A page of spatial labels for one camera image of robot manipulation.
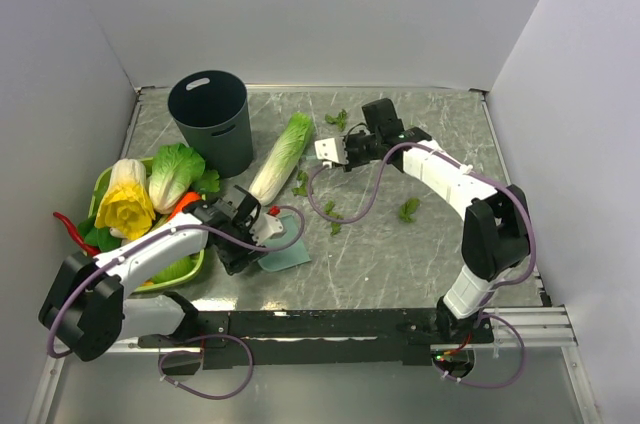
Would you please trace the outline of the long green napa cabbage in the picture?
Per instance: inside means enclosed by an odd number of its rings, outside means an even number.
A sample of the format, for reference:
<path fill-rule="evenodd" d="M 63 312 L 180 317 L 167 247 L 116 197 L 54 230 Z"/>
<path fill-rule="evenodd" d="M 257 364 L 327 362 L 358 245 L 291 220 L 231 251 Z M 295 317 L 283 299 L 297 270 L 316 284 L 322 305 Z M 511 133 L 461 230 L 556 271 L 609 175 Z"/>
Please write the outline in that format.
<path fill-rule="evenodd" d="M 261 206 L 273 202 L 282 190 L 312 134 L 312 118 L 305 113 L 294 113 L 249 187 L 249 192 Z"/>

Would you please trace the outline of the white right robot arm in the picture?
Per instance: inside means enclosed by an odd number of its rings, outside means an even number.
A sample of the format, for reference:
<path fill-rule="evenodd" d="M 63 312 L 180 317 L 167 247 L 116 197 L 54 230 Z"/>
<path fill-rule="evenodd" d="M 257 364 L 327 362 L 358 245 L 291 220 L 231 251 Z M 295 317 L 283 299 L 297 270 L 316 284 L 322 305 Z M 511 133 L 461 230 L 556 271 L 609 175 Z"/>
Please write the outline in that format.
<path fill-rule="evenodd" d="M 391 100 L 368 103 L 362 112 L 364 128 L 339 139 L 344 168 L 385 161 L 425 184 L 462 219 L 463 267 L 439 299 L 436 319 L 438 334 L 448 342 L 459 342 L 471 331 L 471 318 L 495 287 L 531 253 L 530 232 L 522 216 L 527 212 L 525 195 L 515 185 L 484 181 L 425 130 L 405 127 Z"/>

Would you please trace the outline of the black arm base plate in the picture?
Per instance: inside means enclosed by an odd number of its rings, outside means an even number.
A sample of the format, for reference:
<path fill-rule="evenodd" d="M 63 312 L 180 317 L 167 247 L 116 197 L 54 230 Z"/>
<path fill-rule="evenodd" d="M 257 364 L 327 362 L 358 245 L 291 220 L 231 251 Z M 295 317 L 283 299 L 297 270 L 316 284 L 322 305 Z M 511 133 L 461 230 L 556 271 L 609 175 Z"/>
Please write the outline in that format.
<path fill-rule="evenodd" d="M 206 370 L 246 365 L 246 349 L 259 365 L 400 362 L 429 366 L 431 354 L 447 347 L 491 344 L 488 319 L 453 322 L 434 308 L 202 311 L 194 342 L 159 335 L 138 339 L 142 349 L 203 353 Z"/>

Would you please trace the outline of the teal hand brush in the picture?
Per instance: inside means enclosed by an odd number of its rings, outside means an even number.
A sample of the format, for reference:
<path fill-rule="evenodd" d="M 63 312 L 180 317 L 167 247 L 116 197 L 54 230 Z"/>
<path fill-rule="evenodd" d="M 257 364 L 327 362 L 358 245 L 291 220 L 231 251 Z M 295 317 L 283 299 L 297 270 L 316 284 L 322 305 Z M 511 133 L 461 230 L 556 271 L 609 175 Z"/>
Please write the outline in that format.
<path fill-rule="evenodd" d="M 304 155 L 300 159 L 300 164 L 306 167 L 314 167 L 322 165 L 322 160 L 318 159 L 316 156 Z"/>

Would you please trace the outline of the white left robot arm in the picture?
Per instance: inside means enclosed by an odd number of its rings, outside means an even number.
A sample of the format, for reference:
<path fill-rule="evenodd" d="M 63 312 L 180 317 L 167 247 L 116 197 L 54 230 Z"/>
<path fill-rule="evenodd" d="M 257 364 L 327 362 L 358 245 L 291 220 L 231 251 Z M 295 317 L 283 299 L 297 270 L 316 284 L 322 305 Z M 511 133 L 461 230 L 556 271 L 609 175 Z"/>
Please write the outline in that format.
<path fill-rule="evenodd" d="M 176 346 L 189 344 L 202 329 L 189 300 L 176 292 L 145 299 L 133 293 L 206 248 L 217 252 L 228 274 L 238 273 L 266 253 L 266 243 L 283 230 L 276 210 L 265 211 L 235 187 L 223 198 L 186 205 L 160 227 L 115 250 L 68 256 L 38 315 L 49 331 L 48 355 L 91 361 L 118 341 L 151 335 Z"/>

